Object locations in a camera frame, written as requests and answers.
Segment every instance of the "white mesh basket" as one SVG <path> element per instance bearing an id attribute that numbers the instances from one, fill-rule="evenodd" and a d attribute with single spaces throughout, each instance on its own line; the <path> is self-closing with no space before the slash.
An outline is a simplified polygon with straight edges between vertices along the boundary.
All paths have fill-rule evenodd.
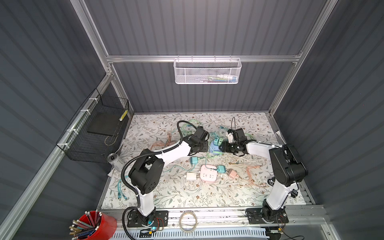
<path id="1" fill-rule="evenodd" d="M 239 58 L 175 58 L 173 67 L 177 84 L 236 84 L 241 61 Z"/>

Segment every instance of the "white cable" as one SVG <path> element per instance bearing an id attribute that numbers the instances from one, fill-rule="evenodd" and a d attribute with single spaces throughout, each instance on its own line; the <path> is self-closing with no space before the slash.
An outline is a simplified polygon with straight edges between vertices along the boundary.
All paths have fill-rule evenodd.
<path id="1" fill-rule="evenodd" d="M 185 181 L 186 181 L 186 177 L 184 175 L 180 179 L 180 185 L 181 185 L 181 190 L 183 190 L 183 192 L 185 192 L 187 195 L 194 195 L 194 194 L 196 194 L 196 193 L 198 193 L 200 191 L 200 189 L 201 189 L 201 180 L 200 180 L 200 178 L 197 178 L 199 187 L 197 189 L 195 189 L 195 190 L 188 190 L 185 187 Z"/>
<path id="2" fill-rule="evenodd" d="M 196 221 L 195 224 L 194 224 L 194 226 L 193 226 L 191 229 L 189 229 L 189 230 L 185 230 L 185 229 L 181 226 L 181 219 L 184 217 L 184 215 L 187 215 L 187 214 L 192 215 L 192 216 L 194 217 L 195 221 Z M 179 218 L 179 227 L 180 227 L 180 229 L 181 229 L 183 232 L 185 232 L 185 233 L 193 232 L 193 231 L 196 229 L 196 227 L 197 227 L 197 216 L 196 216 L 193 212 L 184 212 L 184 213 L 180 216 L 180 218 Z"/>

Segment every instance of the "floral tablecloth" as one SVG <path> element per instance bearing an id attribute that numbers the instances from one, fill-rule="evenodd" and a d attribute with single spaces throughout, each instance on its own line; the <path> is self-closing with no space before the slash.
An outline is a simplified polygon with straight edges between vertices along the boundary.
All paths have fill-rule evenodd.
<path id="1" fill-rule="evenodd" d="M 261 142 L 277 144 L 276 137 L 271 129 L 269 121 L 264 113 L 211 113 L 211 114 L 143 114 L 134 115 L 127 136 L 123 142 L 120 157 L 127 162 L 132 157 L 140 154 L 145 148 L 150 148 L 156 141 L 167 142 L 169 134 L 172 141 L 179 141 L 180 135 L 176 128 L 179 120 L 187 120 L 196 126 L 203 126 L 211 133 L 209 142 L 215 135 L 223 136 L 231 128 L 231 120 L 235 117 L 236 128 L 243 128 L 248 139 L 256 139 Z M 193 133 L 194 129 L 184 123 L 183 134 Z M 224 165 L 227 169 L 235 170 L 239 177 L 229 178 L 226 174 L 218 174 L 213 184 L 201 181 L 186 181 L 182 187 L 180 179 L 186 174 L 182 168 L 168 165 L 162 173 L 160 182 L 154 189 L 154 203 L 157 208 L 179 207 L 236 207 L 236 206 L 261 206 L 272 187 L 266 181 L 273 176 L 270 160 L 259 156 L 245 155 L 244 158 L 224 153 L 214 156 L 209 153 L 198 153 L 201 157 L 194 171 L 200 170 L 201 165 Z M 183 157 L 174 161 L 185 169 L 191 169 L 189 157 Z M 248 173 L 252 177 L 250 184 Z M 114 171 L 108 191 L 102 204 L 102 209 L 124 209 L 128 206 L 136 206 L 136 197 L 133 191 L 122 185 L 122 192 L 127 199 L 118 199 L 118 182 L 120 172 Z M 188 195 L 185 191 L 200 190 Z M 304 205 L 305 201 L 299 192 L 296 198 L 287 198 L 287 205 Z"/>

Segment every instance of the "white power adapter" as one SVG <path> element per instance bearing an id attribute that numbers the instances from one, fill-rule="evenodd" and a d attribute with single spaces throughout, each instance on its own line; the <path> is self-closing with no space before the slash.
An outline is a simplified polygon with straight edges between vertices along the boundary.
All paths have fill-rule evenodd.
<path id="1" fill-rule="evenodd" d="M 215 183 L 217 178 L 216 166 L 204 164 L 201 166 L 200 178 L 205 183 Z"/>
<path id="2" fill-rule="evenodd" d="M 195 181 L 197 179 L 197 173 L 187 172 L 187 181 Z"/>

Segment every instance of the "red cup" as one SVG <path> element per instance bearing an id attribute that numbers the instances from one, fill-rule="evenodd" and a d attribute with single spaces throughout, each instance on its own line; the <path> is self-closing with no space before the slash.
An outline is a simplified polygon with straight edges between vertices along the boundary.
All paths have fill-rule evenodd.
<path id="1" fill-rule="evenodd" d="M 91 214 L 92 219 L 94 220 L 96 212 L 90 211 L 90 214 Z M 85 222 L 89 225 L 92 225 L 88 221 L 88 218 L 85 214 L 83 216 L 81 216 L 81 218 L 79 220 L 82 222 Z M 102 214 L 101 215 L 101 223 L 99 225 L 99 228 L 90 237 L 86 238 L 86 240 L 108 240 L 115 233 L 117 226 L 118 226 L 118 224 L 117 224 L 115 218 L 108 216 L 106 214 Z"/>

